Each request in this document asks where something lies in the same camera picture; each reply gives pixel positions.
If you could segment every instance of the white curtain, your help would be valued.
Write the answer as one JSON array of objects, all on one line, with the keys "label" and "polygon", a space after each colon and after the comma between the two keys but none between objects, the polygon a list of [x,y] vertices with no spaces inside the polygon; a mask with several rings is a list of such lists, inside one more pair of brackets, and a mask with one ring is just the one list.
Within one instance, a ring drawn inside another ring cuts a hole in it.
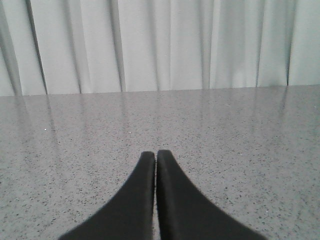
[{"label": "white curtain", "polygon": [[0,96],[320,84],[320,0],[0,0]]}]

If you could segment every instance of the countertop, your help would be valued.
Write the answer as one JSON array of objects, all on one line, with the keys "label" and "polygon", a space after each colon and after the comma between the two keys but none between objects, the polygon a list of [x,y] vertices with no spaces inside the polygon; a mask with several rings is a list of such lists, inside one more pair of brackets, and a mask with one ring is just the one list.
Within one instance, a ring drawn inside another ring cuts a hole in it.
[{"label": "countertop", "polygon": [[159,149],[270,240],[319,239],[320,85],[0,97],[0,239],[58,238]]}]

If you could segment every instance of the gray speckled countertop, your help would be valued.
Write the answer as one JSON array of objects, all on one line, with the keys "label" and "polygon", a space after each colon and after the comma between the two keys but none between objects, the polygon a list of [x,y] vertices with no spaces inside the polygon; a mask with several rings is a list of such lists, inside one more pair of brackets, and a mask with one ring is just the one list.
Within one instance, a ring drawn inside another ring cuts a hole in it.
[{"label": "gray speckled countertop", "polygon": [[158,149],[269,239],[319,239],[320,85],[0,97],[0,239],[56,239]]}]

